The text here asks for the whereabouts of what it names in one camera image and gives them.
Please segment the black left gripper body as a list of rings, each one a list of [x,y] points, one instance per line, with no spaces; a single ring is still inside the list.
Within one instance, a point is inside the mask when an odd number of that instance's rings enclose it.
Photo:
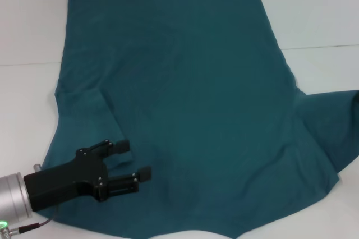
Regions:
[[[32,211],[80,196],[98,198],[108,178],[107,166],[93,151],[79,149],[73,160],[24,177]]]

